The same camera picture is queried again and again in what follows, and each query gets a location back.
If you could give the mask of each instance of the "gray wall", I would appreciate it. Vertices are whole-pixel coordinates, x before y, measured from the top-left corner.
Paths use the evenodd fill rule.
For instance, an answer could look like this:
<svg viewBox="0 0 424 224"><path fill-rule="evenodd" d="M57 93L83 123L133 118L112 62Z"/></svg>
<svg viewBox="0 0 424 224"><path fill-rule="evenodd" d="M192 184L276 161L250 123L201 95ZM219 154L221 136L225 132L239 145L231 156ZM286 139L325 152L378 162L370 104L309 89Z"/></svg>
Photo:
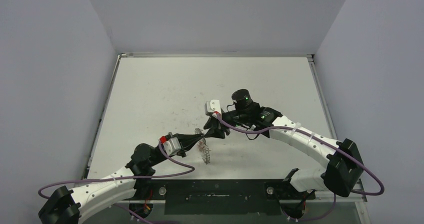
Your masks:
<svg viewBox="0 0 424 224"><path fill-rule="evenodd" d="M90 0L119 52L312 54L345 0Z"/></svg>
<svg viewBox="0 0 424 224"><path fill-rule="evenodd" d="M39 223L37 189L80 178L115 60L89 0L0 0L1 223Z"/></svg>
<svg viewBox="0 0 424 224"><path fill-rule="evenodd" d="M346 0L315 56L338 137L386 185L373 223L423 222L423 50L424 0Z"/></svg>

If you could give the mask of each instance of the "metal bolt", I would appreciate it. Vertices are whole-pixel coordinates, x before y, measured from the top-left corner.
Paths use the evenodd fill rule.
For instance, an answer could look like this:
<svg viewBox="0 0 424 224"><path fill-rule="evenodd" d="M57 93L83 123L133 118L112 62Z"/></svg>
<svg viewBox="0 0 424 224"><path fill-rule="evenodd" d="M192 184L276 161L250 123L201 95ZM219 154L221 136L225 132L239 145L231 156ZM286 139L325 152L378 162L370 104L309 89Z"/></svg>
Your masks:
<svg viewBox="0 0 424 224"><path fill-rule="evenodd" d="M270 187L267 188L267 191L266 192L268 194L272 195L274 193L274 188L270 186Z"/></svg>
<svg viewBox="0 0 424 224"><path fill-rule="evenodd" d="M159 188L159 195L165 195L166 194L166 188L165 187L161 187Z"/></svg>

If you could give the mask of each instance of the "wire mesh object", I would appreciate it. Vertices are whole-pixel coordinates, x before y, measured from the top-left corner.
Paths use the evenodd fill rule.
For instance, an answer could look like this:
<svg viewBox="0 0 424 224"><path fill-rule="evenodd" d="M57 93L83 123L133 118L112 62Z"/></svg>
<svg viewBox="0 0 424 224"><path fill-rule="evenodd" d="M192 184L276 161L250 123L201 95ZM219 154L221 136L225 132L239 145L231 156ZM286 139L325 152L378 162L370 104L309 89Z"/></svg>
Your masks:
<svg viewBox="0 0 424 224"><path fill-rule="evenodd" d="M199 128L196 128L194 131L195 131L194 132L195 134L202 134L202 130L200 130ZM199 148L199 151L202 152L201 157L202 157L203 162L206 165L209 164L210 161L211 161L210 160L211 154L210 154L209 146L206 145L206 139L202 138L200 141L198 141L197 144L198 144L197 146Z"/></svg>

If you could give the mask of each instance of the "metal frame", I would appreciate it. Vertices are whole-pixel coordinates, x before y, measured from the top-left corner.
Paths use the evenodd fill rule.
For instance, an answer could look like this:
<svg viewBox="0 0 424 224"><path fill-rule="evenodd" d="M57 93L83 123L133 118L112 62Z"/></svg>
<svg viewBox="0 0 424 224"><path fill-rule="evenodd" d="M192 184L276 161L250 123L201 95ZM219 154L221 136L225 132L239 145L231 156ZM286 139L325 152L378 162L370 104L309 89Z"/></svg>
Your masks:
<svg viewBox="0 0 424 224"><path fill-rule="evenodd" d="M268 53L268 54L264 54L264 53L247 53L247 52L221 52L221 53L215 53L215 52L211 52L211 53L203 53L203 54L199 54L199 53L186 53L186 54L180 54L180 53L151 53L151 52L145 52L145 53L121 53L117 56L117 61L114 67L114 71L113 71L113 75L110 81L110 86L109 86L109 91L105 100L105 104L104 104L104 108L102 110L102 114L101 114L101 118L99 121L99 125L97 127L96 130L96 136L93 142L93 147L91 149L90 152L90 157L89 160L87 162L87 166L86 169L84 171L83 174L83 178L86 178L88 175L88 172L90 170L90 165L91 165L91 161L93 159L94 153L95 153L95 148L97 145L97 141L98 141L98 137L99 137L99 133L100 130L102 128L102 124L103 124L103 118L106 114L106 110L108 107L108 103L109 103L109 99L112 93L112 89L113 89L113 85L115 82L115 77L117 75L118 72L118 68L119 68L119 64L120 64L120 60L121 58L145 58L145 57L149 57L149 58L154 58L154 57L306 57L308 59L309 62L309 67L312 73L312 77L314 79L315 85L316 85L316 89L318 91L318 95L320 98L320 102L321 105L323 107L323 111L325 114L325 118L327 120L327 125L330 129L330 133L331 133L331 137L334 139L337 139L336 136L336 132L335 132L335 128L334 125L332 123L332 119L328 110L328 106L326 103L326 100L323 96L322 93L322 89L321 89L321 85L319 83L318 80L318 76L316 73L316 69L315 69L315 64L313 61L313 56L312 55L287 55L287 54L278 54L278 53ZM359 182L357 183L357 185L355 186L355 189L363 189L362 183L359 180ZM309 202L331 202L333 199L333 193L328 191L328 190L318 190L315 193L316 195L316 199L313 200L309 200ZM368 216L368 211L365 205L366 202L366 197L365 196L351 196L351 197L347 197L347 198L338 198L337 199L338 202L343 202L343 201L348 201L348 202L355 202L356 205L356 209L358 211L358 215L360 218L361 223L365 223L368 224L370 223L370 218ZM280 203L293 203L293 202L298 202L298 200L280 200ZM121 203L144 203L144 200L124 200L121 201ZM146 203L165 203L165 200L149 200Z"/></svg>

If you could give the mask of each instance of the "white table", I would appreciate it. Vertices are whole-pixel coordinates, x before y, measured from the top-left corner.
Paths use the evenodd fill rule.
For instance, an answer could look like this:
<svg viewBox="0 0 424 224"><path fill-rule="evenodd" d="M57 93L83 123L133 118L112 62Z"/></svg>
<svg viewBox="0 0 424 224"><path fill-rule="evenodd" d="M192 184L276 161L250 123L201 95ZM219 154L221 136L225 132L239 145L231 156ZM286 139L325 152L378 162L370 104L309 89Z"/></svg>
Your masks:
<svg viewBox="0 0 424 224"><path fill-rule="evenodd" d="M231 94L250 91L262 106L330 137L330 130L307 58L169 57L121 58L99 128L88 178L104 177L125 165L140 143L152 146L168 132L193 134L208 117L205 101L232 104ZM289 145L260 136L255 141L234 131L226 139L206 140L206 165L194 147L186 158L195 172L183 179L283 178L292 168L317 163ZM185 171L165 161L156 175Z"/></svg>

